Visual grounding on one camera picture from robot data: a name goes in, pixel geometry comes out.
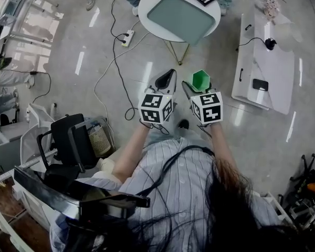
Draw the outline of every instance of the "green tray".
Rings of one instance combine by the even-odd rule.
[[[192,46],[215,24],[213,16],[186,0],[161,0],[148,12],[147,18]]]

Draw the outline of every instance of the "black phone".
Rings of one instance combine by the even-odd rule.
[[[252,87],[256,90],[268,91],[268,82],[254,78]]]

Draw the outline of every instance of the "black hair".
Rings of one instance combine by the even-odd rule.
[[[159,188],[156,189],[162,198]],[[250,182],[245,177],[228,162],[217,160],[206,182],[206,205],[209,212],[208,217],[202,219],[204,223],[207,223],[204,246],[200,244],[197,236],[195,220],[172,228],[171,221],[175,214],[169,212],[162,198],[167,210],[165,216],[137,224],[129,224],[127,221],[123,223],[110,221],[93,230],[92,236],[87,238],[89,241],[85,239],[80,247],[84,247],[84,251],[179,251],[181,249],[171,246],[171,239],[177,236],[179,229],[187,224],[187,228],[192,231],[191,236],[197,240],[196,251],[308,251],[303,238],[294,228],[260,224],[251,208],[251,192]],[[148,230],[166,219],[169,220],[169,233],[159,243],[153,243],[153,237],[147,236]],[[66,251],[81,251],[77,247],[77,240],[80,235],[86,234],[85,230],[73,228],[71,231],[76,231],[76,233],[68,235]],[[97,236],[102,236],[98,245],[96,245]]]

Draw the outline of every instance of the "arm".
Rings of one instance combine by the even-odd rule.
[[[219,122],[213,123],[211,126],[212,145],[214,147],[215,157],[218,161],[225,161],[230,164],[230,167],[237,170],[235,159],[232,156],[231,150],[226,143],[223,128]]]
[[[122,183],[132,176],[137,167],[148,132],[149,128],[140,124],[117,160],[112,174]]]

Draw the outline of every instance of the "gray floor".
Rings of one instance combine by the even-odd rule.
[[[112,0],[97,0],[89,12],[85,10],[85,0],[54,1],[60,4],[57,9],[61,13],[58,14],[60,21],[33,12],[27,15],[29,26],[24,27],[24,32],[33,30],[33,34],[48,39],[54,35],[51,51],[11,41],[7,54],[22,61],[18,70],[35,69],[50,73],[50,94],[37,99],[36,103],[48,108],[52,102],[58,103],[59,116],[66,113],[83,113],[91,117],[105,115],[104,107],[93,94],[93,87],[112,60]],[[176,64],[163,41],[151,34],[136,49],[117,61],[135,105],[149,77],[158,72],[174,68],[181,81],[199,69],[206,70],[215,87],[223,94],[223,127],[239,168],[251,178],[255,190],[261,193],[271,191],[276,195],[285,192],[289,177],[300,165],[301,155],[309,157],[315,153],[315,0],[278,0],[283,14],[298,25],[303,36],[303,43],[295,49],[295,79],[288,115],[258,109],[230,97],[237,64],[235,49],[239,42],[240,15],[251,7],[253,1],[234,0],[218,28],[198,46],[190,49],[182,66]],[[113,30],[115,34],[125,33],[138,20],[125,0],[116,0],[114,15],[117,19]],[[134,30],[131,46],[147,32],[140,23]],[[178,44],[176,51],[184,48],[185,44]],[[115,50],[119,54],[126,49],[117,43]],[[79,56],[80,69],[77,67]],[[23,115],[27,104],[46,92],[48,85],[47,75],[37,75],[36,84],[30,90],[24,86],[18,87]],[[139,115],[136,114],[131,121],[124,119],[130,105],[114,65],[100,81],[96,91],[107,106],[116,144],[121,146],[138,124]],[[176,96],[178,113],[189,118],[192,128],[195,128],[196,121],[180,85]]]

